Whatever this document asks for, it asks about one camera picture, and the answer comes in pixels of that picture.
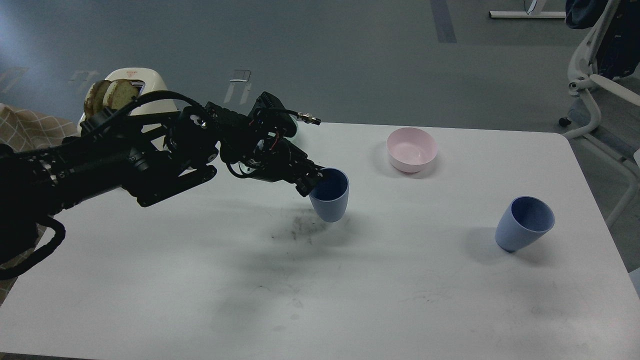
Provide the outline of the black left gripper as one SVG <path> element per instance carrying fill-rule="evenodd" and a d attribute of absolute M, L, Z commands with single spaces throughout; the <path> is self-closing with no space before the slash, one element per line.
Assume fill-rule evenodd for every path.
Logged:
<path fill-rule="evenodd" d="M 248 115 L 220 108 L 222 162 L 237 178 L 292 183 L 300 196 L 308 196 L 322 182 L 323 167 L 290 141 L 298 132 L 295 119 L 322 123 L 308 112 L 285 108 L 267 91 L 256 98 Z"/>

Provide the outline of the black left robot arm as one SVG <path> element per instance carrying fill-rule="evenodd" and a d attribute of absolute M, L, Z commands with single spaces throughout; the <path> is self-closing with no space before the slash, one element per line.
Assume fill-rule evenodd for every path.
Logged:
<path fill-rule="evenodd" d="M 106 107 L 61 145 L 27 152 L 2 145 L 1 262 L 32 250 L 2 269 L 2 280 L 29 271 L 62 243 L 66 228 L 54 219 L 62 210 L 117 188 L 150 207 L 212 180 L 216 158 L 231 172 L 235 164 L 248 168 L 236 178 L 284 181 L 308 196 L 325 176 L 290 142 L 297 134 L 293 117 L 321 123 L 268 92 L 243 115 L 159 90 L 133 96 L 121 109 Z"/>

